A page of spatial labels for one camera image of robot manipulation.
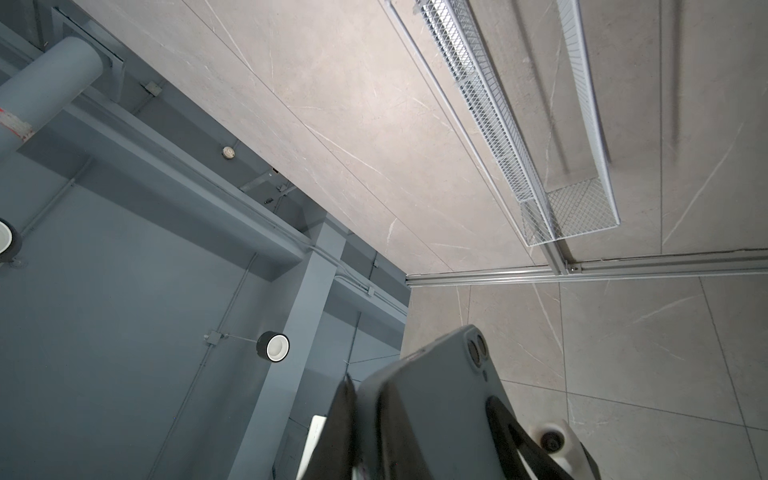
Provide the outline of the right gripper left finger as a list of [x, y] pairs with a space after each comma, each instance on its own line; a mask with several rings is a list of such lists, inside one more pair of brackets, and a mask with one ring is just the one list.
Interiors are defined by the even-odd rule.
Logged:
[[338, 385], [303, 479], [351, 480], [356, 453], [356, 389], [349, 375]]

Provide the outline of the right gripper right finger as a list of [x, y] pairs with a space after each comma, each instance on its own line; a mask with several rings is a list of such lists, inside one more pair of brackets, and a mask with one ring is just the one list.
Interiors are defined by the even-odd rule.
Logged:
[[378, 401], [378, 453], [384, 479], [433, 479], [396, 390], [385, 389]]

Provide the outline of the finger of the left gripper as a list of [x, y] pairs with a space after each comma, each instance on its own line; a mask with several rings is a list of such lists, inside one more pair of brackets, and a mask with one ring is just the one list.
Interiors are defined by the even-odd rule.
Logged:
[[496, 453], [507, 480], [570, 479], [568, 474], [528, 435], [512, 412], [496, 396], [486, 400], [485, 411]]

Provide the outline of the black phone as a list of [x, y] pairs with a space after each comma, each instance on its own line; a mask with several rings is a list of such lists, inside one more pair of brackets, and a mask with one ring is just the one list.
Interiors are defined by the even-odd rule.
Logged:
[[501, 479], [486, 400], [510, 404], [489, 346], [474, 325], [460, 327], [364, 380], [357, 389], [357, 464], [365, 479], [382, 479], [378, 401], [396, 390], [433, 479]]

